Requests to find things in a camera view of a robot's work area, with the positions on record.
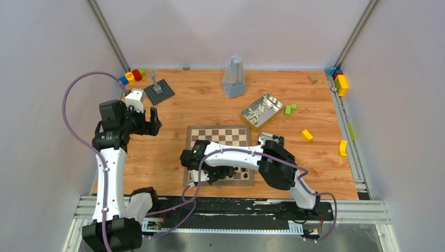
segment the blue block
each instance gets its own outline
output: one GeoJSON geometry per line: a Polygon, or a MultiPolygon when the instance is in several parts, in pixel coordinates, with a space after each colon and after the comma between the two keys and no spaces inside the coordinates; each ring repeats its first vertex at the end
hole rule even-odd
{"type": "Polygon", "coordinates": [[[333,68],[326,68],[324,70],[324,73],[326,74],[326,76],[333,76],[335,74],[336,70],[337,69],[335,67],[333,67],[333,68]]]}
{"type": "Polygon", "coordinates": [[[128,80],[126,79],[126,77],[121,77],[119,78],[119,80],[122,82],[122,84],[127,85],[128,84],[128,80]]]}

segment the yellow block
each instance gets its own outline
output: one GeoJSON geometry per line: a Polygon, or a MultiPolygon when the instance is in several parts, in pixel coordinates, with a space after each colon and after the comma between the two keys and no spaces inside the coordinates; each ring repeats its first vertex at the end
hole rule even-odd
{"type": "Polygon", "coordinates": [[[309,133],[308,130],[303,130],[301,132],[301,136],[307,141],[310,142],[314,137],[309,133]]]}
{"type": "Polygon", "coordinates": [[[338,96],[344,96],[348,91],[348,85],[344,75],[337,75],[334,80],[335,86],[338,89],[338,96]]]}
{"type": "Polygon", "coordinates": [[[131,72],[127,72],[125,74],[126,79],[128,80],[128,84],[135,84],[136,80],[134,79],[134,76],[131,72]]]}
{"type": "Polygon", "coordinates": [[[346,145],[347,145],[347,141],[346,140],[340,141],[340,145],[338,147],[338,155],[341,156],[342,158],[347,157],[346,145]]]}

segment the red cylinder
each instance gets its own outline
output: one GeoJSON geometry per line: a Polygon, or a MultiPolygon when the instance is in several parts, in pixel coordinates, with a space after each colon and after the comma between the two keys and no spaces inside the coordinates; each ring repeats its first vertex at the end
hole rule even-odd
{"type": "Polygon", "coordinates": [[[131,73],[133,73],[134,79],[135,79],[136,81],[140,81],[140,80],[142,80],[142,75],[141,75],[141,73],[139,72],[139,70],[134,69],[133,71],[131,71],[131,73]]]}

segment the metal floor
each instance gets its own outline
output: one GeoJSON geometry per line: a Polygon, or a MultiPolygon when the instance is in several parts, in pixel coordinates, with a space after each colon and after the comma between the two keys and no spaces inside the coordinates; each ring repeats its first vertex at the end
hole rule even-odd
{"type": "MultiPolygon", "coordinates": [[[[329,224],[323,229],[328,232],[329,224]]],[[[373,224],[342,224],[332,236],[318,244],[303,241],[294,235],[236,235],[172,233],[159,239],[144,239],[135,252],[383,252],[376,226],[373,224]]]]}

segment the gray lego figure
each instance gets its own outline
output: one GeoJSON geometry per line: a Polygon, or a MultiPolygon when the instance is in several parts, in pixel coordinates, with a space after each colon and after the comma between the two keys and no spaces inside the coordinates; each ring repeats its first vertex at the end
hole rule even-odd
{"type": "Polygon", "coordinates": [[[149,76],[153,80],[153,89],[154,89],[154,91],[156,92],[157,95],[159,95],[160,93],[162,93],[162,88],[156,81],[156,73],[155,73],[155,71],[150,71],[149,72],[149,76]]]}
{"type": "Polygon", "coordinates": [[[150,71],[149,76],[152,78],[153,84],[144,88],[144,91],[153,105],[165,101],[175,95],[175,92],[173,92],[170,85],[168,85],[164,79],[156,81],[155,71],[150,71]]]}

